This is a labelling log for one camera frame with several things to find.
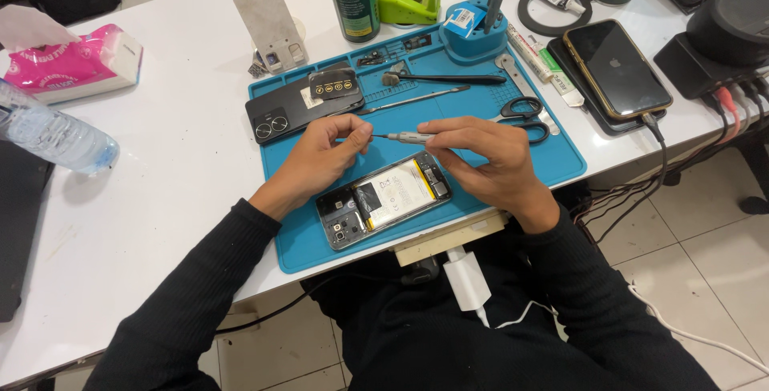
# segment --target black scissors handle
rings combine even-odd
[[[513,111],[514,105],[524,101],[529,103],[529,105],[531,106],[530,111]],[[533,145],[535,143],[544,141],[550,135],[550,127],[548,127],[548,124],[545,124],[544,122],[532,120],[534,117],[542,113],[543,108],[544,108],[544,105],[542,104],[542,101],[540,101],[538,98],[523,96],[523,97],[518,97],[508,101],[507,104],[505,104],[505,106],[502,107],[502,110],[500,110],[499,114],[509,119],[524,120],[522,123],[512,124],[512,126],[514,127],[523,128],[523,129],[541,130],[542,137],[538,137],[536,139],[529,139],[529,143]]]

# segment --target black sweater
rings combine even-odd
[[[197,359],[280,227],[245,200],[233,206],[120,323],[85,390],[218,389]],[[534,299],[558,310],[568,343],[537,306],[518,324],[484,327],[459,311],[444,274],[411,287],[339,277],[313,298],[342,329],[351,390],[718,389],[564,209],[549,232],[527,236],[512,223],[466,247],[491,288],[492,327],[517,319]],[[334,272],[351,271],[401,272],[391,253]]]

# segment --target hand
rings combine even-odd
[[[365,155],[373,130],[355,115],[310,122],[280,168],[248,201],[280,221],[341,178],[359,152]]]
[[[533,173],[524,129],[465,116],[423,122],[417,130],[437,133],[427,140],[427,151],[465,191],[512,213],[526,233],[546,232],[558,223],[561,209]],[[469,149],[488,163],[472,167],[449,148]]]

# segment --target tile floor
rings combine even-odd
[[[121,8],[149,1],[124,0]],[[747,165],[736,150],[726,150],[642,203],[601,249],[672,326],[766,363],[769,216],[746,216],[736,205],[752,195],[761,191]],[[630,205],[591,223],[592,233],[600,236]],[[247,303],[271,312],[301,291],[292,285]],[[769,390],[769,377],[729,353],[678,339],[722,389]],[[351,379],[341,330],[308,298],[255,332],[216,342],[199,365],[225,391],[337,391]],[[60,376],[57,391],[80,390],[89,373]]]

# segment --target desk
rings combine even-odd
[[[310,62],[360,48],[342,38],[332,0],[285,1],[307,28]],[[528,35],[517,20],[517,3],[505,0],[501,9]],[[609,17],[622,23],[649,59],[687,22],[668,0],[632,0],[621,8],[594,3],[594,21]],[[244,109],[246,87],[253,82],[246,73],[252,50],[232,0],[155,0],[72,30],[85,34],[107,23],[116,23],[144,45],[140,84],[59,108],[107,131],[121,145],[120,160],[93,179],[55,170],[23,304],[12,322],[0,324],[0,384],[107,347],[120,320],[141,305],[238,198],[248,198],[264,182]],[[372,43],[405,32],[383,25]],[[0,58],[5,62],[0,71],[5,71],[7,56]],[[660,123],[668,145],[721,128],[718,116],[700,101],[686,101],[660,77],[674,95]],[[550,84],[540,84],[540,90],[588,162],[583,178],[659,150],[646,129],[611,138],[590,115],[567,107]],[[403,240],[290,275],[278,268],[271,246],[236,301]]]

